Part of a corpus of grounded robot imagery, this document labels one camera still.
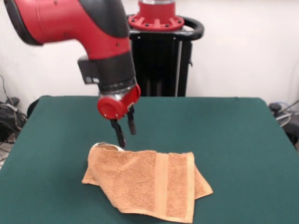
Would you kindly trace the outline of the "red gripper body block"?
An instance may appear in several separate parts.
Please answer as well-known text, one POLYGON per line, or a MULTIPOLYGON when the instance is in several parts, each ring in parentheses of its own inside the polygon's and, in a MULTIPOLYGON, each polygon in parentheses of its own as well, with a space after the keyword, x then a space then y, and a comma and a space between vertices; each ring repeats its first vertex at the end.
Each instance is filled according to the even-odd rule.
POLYGON ((131 89, 114 94, 100 94, 97 109, 106 119, 121 119, 128 114, 130 108, 141 96, 141 89, 137 84, 131 89))

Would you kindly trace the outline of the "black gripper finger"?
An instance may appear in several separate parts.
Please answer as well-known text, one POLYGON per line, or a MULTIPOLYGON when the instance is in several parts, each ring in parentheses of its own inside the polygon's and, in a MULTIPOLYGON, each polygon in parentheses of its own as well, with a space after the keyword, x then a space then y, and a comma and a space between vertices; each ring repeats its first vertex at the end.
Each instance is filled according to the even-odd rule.
POLYGON ((135 135, 136 134, 136 126, 135 126, 135 121, 134 121, 134 107, 133 106, 131 106, 129 108, 127 117, 128 117, 128 126, 129 126, 130 133, 132 135, 135 135))
POLYGON ((112 128, 115 130, 119 146, 121 148, 125 148, 126 142, 125 142, 125 139, 124 139, 124 135, 123 135, 121 126, 118 123, 118 120, 117 119, 111 119, 110 123, 111 123, 112 128))

